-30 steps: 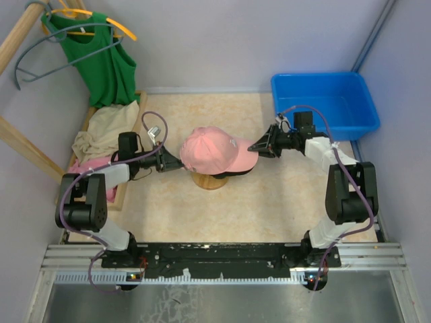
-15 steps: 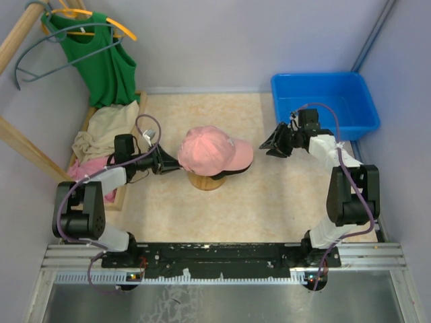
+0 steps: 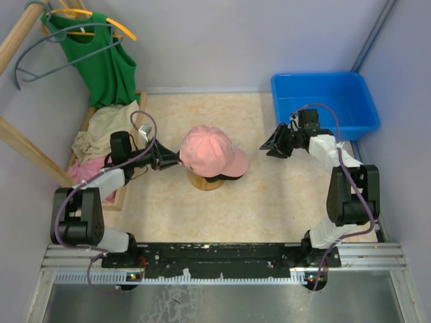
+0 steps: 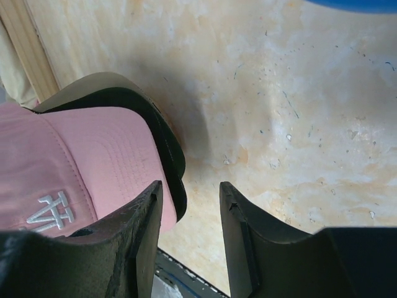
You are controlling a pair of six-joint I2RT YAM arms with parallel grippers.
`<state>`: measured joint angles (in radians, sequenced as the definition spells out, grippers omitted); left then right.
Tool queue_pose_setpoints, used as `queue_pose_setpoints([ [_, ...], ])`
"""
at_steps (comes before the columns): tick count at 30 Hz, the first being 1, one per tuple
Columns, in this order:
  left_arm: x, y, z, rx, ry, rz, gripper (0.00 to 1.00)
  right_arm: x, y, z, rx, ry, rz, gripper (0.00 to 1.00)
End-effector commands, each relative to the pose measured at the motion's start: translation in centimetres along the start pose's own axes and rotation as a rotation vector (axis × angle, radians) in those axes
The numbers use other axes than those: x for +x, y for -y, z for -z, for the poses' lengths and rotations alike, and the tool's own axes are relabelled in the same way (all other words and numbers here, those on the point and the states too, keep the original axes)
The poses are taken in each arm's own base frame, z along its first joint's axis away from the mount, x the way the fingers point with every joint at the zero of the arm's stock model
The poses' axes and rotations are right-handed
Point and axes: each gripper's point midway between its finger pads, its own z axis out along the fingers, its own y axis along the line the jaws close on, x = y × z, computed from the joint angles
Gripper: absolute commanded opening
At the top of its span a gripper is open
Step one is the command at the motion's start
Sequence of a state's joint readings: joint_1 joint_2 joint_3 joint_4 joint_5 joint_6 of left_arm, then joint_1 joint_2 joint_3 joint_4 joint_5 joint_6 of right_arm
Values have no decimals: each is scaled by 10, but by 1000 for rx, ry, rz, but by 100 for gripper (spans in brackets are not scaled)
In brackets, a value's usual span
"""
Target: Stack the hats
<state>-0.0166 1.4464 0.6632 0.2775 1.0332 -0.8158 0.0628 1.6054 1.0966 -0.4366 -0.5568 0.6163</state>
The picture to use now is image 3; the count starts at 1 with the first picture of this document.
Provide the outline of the pink cap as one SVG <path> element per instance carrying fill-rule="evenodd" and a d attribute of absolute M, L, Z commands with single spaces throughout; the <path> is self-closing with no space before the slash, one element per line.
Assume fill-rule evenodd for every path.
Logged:
<path fill-rule="evenodd" d="M 179 149 L 180 163 L 198 176 L 229 178 L 243 176 L 249 166 L 248 155 L 236 148 L 221 129 L 197 125 L 183 139 Z"/>

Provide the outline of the wooden hat stand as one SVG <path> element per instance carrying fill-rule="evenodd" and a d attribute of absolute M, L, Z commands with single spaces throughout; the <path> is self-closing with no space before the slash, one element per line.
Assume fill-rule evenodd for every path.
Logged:
<path fill-rule="evenodd" d="M 208 182 L 204 177 L 198 176 L 193 172 L 187 173 L 189 182 L 193 187 L 198 190 L 209 192 L 218 189 L 224 185 L 224 180 L 216 180 L 215 182 Z"/>

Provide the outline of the black baseball cap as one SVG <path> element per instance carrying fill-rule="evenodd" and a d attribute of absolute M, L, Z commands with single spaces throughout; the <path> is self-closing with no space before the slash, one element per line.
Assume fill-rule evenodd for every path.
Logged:
<path fill-rule="evenodd" d="M 217 176 L 214 176 L 214 177 L 204 177 L 204 179 L 208 183 L 214 183 L 217 181 L 236 181 L 236 180 L 239 180 L 241 178 L 242 178 L 242 176 L 231 177 L 231 176 L 227 176 L 227 175 L 223 175 L 223 174 L 218 174 Z"/>

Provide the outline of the wooden clothes rack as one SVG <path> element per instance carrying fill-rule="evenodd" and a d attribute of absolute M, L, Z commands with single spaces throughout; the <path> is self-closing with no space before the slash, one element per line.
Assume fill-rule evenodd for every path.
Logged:
<path fill-rule="evenodd" d="M 33 28 L 36 20 L 42 15 L 45 6 L 49 1 L 41 1 L 39 3 L 32 3 L 27 7 L 21 17 L 16 22 L 6 39 L 1 44 L 1 75 L 12 60 L 15 53 L 18 51 L 22 42 Z M 66 1 L 64 9 L 60 12 L 65 12 L 65 9 L 71 9 L 80 13 L 78 17 L 89 15 L 90 11 L 86 10 L 84 1 Z M 139 109 L 145 110 L 147 103 L 147 94 L 145 91 L 136 91 L 140 95 Z M 91 117 L 96 112 L 96 108 L 90 107 L 86 118 L 83 123 L 82 130 L 87 130 Z M 51 160 L 45 153 L 43 153 L 35 144 L 33 144 L 26 136 L 17 130 L 10 122 L 1 116 L 1 140 L 8 144 L 12 149 L 25 157 L 30 163 L 34 164 L 37 168 L 42 170 L 57 184 L 61 186 L 71 186 L 73 184 L 72 178 L 67 175 L 66 171 L 58 166 Z M 124 205 L 127 189 L 126 187 L 117 190 L 115 200 L 113 203 L 103 203 L 102 206 L 106 211 L 121 211 Z"/>

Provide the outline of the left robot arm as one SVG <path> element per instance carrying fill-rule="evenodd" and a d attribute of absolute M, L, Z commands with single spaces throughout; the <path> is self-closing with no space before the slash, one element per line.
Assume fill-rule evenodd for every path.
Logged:
<path fill-rule="evenodd" d="M 69 188 L 59 188 L 53 197 L 51 242 L 65 248 L 89 248 L 103 255 L 116 253 L 124 266 L 136 265 L 140 251 L 130 245 L 131 234 L 104 224 L 102 202 L 127 185 L 137 168 L 163 170 L 179 162 L 178 153 L 151 138 L 144 149 L 132 149 L 131 136 L 118 131 L 110 136 L 111 152 L 104 167 L 89 180 Z"/>

